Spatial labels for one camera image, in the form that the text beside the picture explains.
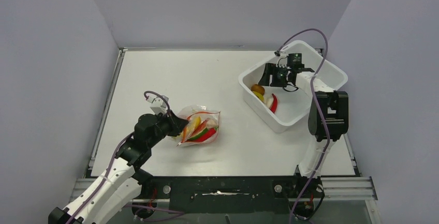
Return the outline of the white garlic bulb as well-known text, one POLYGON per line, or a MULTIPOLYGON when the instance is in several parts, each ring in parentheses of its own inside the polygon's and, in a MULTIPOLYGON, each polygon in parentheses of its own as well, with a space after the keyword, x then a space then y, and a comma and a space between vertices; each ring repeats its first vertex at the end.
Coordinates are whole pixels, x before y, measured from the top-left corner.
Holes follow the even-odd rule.
POLYGON ((264 98, 263 102, 268 109, 271 109, 274 104, 274 98, 273 96, 267 96, 264 98))

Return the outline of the red chili pepper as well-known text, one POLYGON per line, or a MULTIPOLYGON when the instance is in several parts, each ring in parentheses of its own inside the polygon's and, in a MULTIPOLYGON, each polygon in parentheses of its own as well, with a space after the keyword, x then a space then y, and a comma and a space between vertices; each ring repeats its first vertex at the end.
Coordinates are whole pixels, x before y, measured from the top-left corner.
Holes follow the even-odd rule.
POLYGON ((272 104, 270 106, 270 111, 272 113, 275 113, 277 110, 277 107, 278 107, 278 98, 274 94, 272 94, 272 104))
POLYGON ((209 139, 211 136, 213 136, 216 133, 217 133, 217 129, 216 128, 208 129, 206 133, 204 133, 198 139, 194 140, 194 142, 204 142, 204 141, 206 141, 207 139, 209 139))

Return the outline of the beige ginger piece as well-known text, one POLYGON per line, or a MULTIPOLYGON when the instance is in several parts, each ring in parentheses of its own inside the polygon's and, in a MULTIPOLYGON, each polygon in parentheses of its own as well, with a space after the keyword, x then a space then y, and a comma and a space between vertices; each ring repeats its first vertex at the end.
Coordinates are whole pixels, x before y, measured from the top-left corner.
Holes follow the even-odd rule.
POLYGON ((206 122, 206 127, 207 127, 208 129, 211 129, 211 128, 218 128, 218 126, 219 126, 218 121, 215 120, 215 119, 209 119, 209 120, 206 122))

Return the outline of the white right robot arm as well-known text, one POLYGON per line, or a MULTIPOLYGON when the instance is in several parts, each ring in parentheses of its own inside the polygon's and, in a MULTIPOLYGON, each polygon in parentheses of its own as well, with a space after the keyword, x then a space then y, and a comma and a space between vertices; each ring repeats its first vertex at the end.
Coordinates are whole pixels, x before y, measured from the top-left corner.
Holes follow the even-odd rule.
POLYGON ((286 64, 271 68, 271 87, 293 86, 312 98, 308 114, 308 130, 315 138, 298 165, 300 177, 291 182, 295 195, 305 196, 312 189, 308 178, 320 176, 321 167, 333 144, 348 130, 348 94, 337 91, 317 77, 317 71, 306 68, 302 55, 290 53, 286 64))

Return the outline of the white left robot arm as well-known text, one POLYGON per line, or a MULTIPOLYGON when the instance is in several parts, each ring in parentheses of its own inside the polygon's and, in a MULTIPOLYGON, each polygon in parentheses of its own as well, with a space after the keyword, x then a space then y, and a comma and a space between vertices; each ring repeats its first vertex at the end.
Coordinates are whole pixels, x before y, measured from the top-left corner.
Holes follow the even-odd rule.
POLYGON ((140 195, 143 184, 153 177, 141 168, 152 156, 152 148, 166 137, 180 135, 189 123, 173 113, 168 97, 154 91, 145 91, 144 97, 153 112, 139 117, 102 174, 66 207, 52 210, 48 223, 107 223, 140 195))

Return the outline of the yellow banana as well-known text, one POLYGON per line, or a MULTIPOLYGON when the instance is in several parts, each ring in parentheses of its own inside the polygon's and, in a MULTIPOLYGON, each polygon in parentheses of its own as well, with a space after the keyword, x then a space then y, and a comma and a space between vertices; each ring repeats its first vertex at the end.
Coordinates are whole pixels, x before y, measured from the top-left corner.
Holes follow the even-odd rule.
POLYGON ((201 124, 201 117, 192 116, 189 124, 186 126, 186 134, 190 136, 200 124, 201 124))

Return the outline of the clear zip top bag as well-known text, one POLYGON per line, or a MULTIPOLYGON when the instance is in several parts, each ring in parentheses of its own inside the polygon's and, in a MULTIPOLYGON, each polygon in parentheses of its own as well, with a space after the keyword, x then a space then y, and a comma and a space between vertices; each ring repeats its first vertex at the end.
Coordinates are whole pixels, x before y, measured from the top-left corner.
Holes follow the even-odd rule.
POLYGON ((177 146, 209 144, 217 139, 221 127, 221 111, 192 105, 183 108, 177 116, 188 121, 183 131, 174 138, 177 146))

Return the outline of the watermelon slice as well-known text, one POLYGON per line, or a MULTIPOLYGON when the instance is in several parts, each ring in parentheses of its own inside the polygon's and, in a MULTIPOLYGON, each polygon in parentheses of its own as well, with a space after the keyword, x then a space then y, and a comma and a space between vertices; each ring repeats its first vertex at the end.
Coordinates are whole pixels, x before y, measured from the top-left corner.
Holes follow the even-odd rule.
POLYGON ((208 130, 208 128, 206 127, 206 123, 202 123, 200 124, 195 130, 194 132, 191 134, 191 136, 188 138, 187 141, 189 142, 194 142, 194 140, 198 139, 199 137, 201 137, 204 133, 206 133, 208 130))

